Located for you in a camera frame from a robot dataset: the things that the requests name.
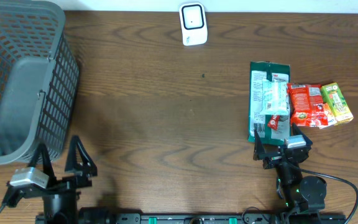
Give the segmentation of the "green tea carton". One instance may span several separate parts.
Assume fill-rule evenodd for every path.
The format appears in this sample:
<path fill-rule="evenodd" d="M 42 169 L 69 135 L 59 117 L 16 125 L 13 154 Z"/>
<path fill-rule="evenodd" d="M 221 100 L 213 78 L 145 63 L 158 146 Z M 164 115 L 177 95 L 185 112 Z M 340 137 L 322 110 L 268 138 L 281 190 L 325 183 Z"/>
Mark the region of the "green tea carton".
<path fill-rule="evenodd" d="M 349 106 L 337 83 L 323 85 L 321 87 L 323 101 L 328 104 L 338 124 L 344 124 L 354 119 Z"/>

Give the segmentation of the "light green wipes pack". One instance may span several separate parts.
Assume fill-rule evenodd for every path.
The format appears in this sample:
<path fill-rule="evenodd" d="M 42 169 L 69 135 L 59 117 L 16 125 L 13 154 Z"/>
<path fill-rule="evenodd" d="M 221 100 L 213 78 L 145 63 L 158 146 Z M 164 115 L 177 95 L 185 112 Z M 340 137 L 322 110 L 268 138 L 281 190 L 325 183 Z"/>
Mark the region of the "light green wipes pack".
<path fill-rule="evenodd" d="M 260 114 L 288 116 L 287 82 L 262 81 L 262 109 Z"/>

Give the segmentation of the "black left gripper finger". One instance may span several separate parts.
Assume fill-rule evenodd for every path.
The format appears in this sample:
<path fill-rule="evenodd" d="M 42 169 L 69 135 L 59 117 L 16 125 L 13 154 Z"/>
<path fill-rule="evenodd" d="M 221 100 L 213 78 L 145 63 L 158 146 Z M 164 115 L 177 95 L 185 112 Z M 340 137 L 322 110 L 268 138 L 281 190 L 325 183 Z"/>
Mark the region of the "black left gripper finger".
<path fill-rule="evenodd" d="M 98 175 L 98 168 L 86 152 L 79 136 L 71 137 L 65 172 L 84 177 L 96 177 Z"/>
<path fill-rule="evenodd" d="M 27 167 L 33 167 L 35 169 L 40 158 L 42 158 L 43 175 L 38 175 L 38 178 L 45 181 L 45 183 L 42 184 L 43 187 L 49 187 L 56 182 L 56 177 L 53 171 L 48 149 L 44 143 L 40 143 L 37 146 Z"/>

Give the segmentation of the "green white glove package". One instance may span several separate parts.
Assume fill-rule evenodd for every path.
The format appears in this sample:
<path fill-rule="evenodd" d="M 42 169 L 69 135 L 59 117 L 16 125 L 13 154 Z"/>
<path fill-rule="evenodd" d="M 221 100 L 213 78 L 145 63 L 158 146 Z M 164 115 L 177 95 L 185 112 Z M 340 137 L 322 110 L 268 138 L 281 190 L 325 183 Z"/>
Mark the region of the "green white glove package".
<path fill-rule="evenodd" d="M 289 83 L 290 66 L 272 62 L 250 63 L 248 141 L 255 142 L 254 130 L 256 130 L 263 144 L 279 146 L 290 136 L 290 119 L 289 116 L 282 116 L 277 122 L 277 130 L 268 127 L 272 116 L 260 114 L 263 80 Z"/>

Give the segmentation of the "red chips bag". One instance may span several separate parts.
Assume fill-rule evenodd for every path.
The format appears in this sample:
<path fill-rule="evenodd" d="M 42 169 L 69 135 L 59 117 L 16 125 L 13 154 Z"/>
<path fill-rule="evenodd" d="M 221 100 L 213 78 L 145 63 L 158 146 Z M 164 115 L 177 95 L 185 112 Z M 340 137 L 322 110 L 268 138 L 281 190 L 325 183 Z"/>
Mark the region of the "red chips bag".
<path fill-rule="evenodd" d="M 320 92 L 321 85 L 288 83 L 287 88 L 293 107 L 290 124 L 307 127 L 328 125 Z"/>

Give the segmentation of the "orange tissue pack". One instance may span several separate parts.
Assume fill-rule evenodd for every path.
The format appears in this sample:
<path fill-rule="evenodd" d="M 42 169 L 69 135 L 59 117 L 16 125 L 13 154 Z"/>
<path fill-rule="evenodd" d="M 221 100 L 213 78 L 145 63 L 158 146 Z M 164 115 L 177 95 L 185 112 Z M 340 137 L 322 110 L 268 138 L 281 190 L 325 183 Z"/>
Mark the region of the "orange tissue pack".
<path fill-rule="evenodd" d="M 327 103 L 323 104 L 323 109 L 324 109 L 324 113 L 327 117 L 328 120 L 328 124 L 327 125 L 321 125 L 319 126 L 319 129 L 324 129 L 327 128 L 329 126 L 334 126 L 337 124 L 337 120 L 335 118 L 335 116 L 333 115 L 333 112 L 331 111 L 329 105 Z"/>

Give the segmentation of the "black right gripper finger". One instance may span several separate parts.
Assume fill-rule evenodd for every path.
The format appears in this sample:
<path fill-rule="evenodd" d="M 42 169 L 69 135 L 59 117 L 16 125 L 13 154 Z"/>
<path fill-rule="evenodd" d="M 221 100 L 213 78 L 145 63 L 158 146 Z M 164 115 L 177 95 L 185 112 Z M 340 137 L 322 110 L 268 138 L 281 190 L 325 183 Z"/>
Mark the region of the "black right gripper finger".
<path fill-rule="evenodd" d="M 292 128 L 293 135 L 302 136 L 307 146 L 311 146 L 313 144 L 312 140 L 309 137 L 307 137 L 295 123 L 291 125 L 291 128 Z"/>
<path fill-rule="evenodd" d="M 254 145 L 253 160 L 255 161 L 263 160 L 265 157 L 265 149 L 260 139 L 259 133 L 257 132 L 256 129 L 254 130 L 254 138 L 255 138 L 255 145 Z"/>

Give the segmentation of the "slim red snack packet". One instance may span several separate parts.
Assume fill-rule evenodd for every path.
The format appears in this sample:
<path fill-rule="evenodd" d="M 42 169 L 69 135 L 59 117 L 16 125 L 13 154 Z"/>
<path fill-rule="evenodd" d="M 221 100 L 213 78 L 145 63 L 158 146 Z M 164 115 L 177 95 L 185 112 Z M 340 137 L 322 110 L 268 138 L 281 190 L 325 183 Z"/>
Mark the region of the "slim red snack packet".
<path fill-rule="evenodd" d="M 271 115 L 267 126 L 276 131 L 278 129 L 278 122 L 280 121 L 280 115 Z"/>

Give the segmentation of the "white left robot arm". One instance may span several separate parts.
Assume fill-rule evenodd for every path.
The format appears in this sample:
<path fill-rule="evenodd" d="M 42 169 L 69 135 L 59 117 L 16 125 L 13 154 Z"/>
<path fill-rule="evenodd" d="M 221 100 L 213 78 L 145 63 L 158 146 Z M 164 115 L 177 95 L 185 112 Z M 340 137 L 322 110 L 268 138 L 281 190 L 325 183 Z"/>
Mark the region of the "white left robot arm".
<path fill-rule="evenodd" d="M 80 138 L 70 140 L 65 172 L 71 176 L 58 180 L 46 144 L 40 143 L 27 167 L 17 169 L 7 183 L 1 207 L 14 208 L 23 198 L 43 200 L 44 212 L 36 223 L 116 223 L 116 216 L 105 207 L 77 208 L 79 189 L 91 187 L 98 169 Z"/>

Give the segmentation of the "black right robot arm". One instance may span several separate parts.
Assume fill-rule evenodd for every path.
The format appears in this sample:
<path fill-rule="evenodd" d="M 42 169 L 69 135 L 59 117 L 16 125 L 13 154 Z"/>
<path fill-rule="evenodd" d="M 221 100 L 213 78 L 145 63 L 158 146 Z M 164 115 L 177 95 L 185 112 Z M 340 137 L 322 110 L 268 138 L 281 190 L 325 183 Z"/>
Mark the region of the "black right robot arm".
<path fill-rule="evenodd" d="M 264 169 L 277 172 L 277 191 L 295 213 L 316 213 L 325 208 L 326 181 L 318 176 L 304 177 L 299 164 L 309 158 L 313 142 L 299 127 L 292 125 L 293 135 L 273 152 L 267 152 L 257 131 L 254 132 L 254 160 Z"/>

